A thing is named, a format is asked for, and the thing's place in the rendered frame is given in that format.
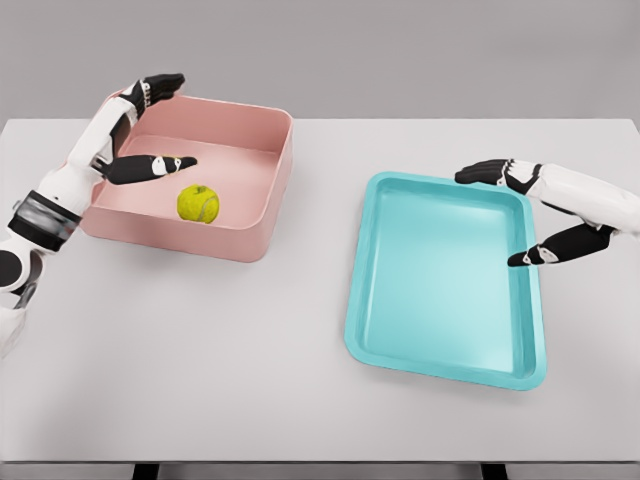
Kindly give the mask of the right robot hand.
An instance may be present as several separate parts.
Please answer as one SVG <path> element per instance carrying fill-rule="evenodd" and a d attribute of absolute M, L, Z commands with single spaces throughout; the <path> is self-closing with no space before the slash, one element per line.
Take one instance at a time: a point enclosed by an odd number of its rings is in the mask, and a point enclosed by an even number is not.
<path fill-rule="evenodd" d="M 512 255 L 511 267 L 562 263 L 609 246 L 624 231 L 624 189 L 555 164 L 493 159 L 455 173 L 460 184 L 502 185 L 569 215 L 582 223 L 552 235 L 529 250 Z"/>

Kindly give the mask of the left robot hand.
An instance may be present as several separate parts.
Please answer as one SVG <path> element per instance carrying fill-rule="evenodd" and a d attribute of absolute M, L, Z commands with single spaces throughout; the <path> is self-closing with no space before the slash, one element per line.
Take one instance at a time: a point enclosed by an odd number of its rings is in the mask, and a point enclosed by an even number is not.
<path fill-rule="evenodd" d="M 114 185 L 156 180 L 195 166 L 197 159 L 191 156 L 119 155 L 144 113 L 157 103 L 172 99 L 184 82 L 181 73 L 152 75 L 109 98 L 72 148 L 67 162 L 95 171 Z"/>

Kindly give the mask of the yellow-green tennis ball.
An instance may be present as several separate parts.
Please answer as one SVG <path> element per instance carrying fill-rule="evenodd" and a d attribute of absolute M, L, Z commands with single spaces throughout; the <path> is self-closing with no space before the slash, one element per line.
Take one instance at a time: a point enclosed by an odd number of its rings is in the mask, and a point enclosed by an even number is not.
<path fill-rule="evenodd" d="M 191 185 L 177 197 L 177 213 L 183 220 L 210 224 L 219 214 L 217 193 L 204 185 Z"/>

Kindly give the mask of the blue rectangular tray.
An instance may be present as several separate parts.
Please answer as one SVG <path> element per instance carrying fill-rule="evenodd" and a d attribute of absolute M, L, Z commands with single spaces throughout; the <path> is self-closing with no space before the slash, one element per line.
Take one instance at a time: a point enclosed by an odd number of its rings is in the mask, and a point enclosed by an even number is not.
<path fill-rule="evenodd" d="M 516 391 L 547 357 L 539 274 L 508 257 L 535 239 L 505 187 L 383 172 L 368 182 L 344 341 L 358 361 Z"/>

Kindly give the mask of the pink square basket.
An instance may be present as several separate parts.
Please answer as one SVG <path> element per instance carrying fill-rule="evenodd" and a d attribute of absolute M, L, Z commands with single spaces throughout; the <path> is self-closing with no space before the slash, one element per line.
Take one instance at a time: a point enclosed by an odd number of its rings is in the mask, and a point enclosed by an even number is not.
<path fill-rule="evenodd" d="M 98 238 L 253 262 L 266 253 L 292 170 L 293 119 L 284 110 L 178 95 L 149 108 L 119 153 L 194 157 L 159 180 L 93 190 L 80 224 Z M 180 192 L 204 185 L 220 199 L 210 224 L 177 213 Z"/>

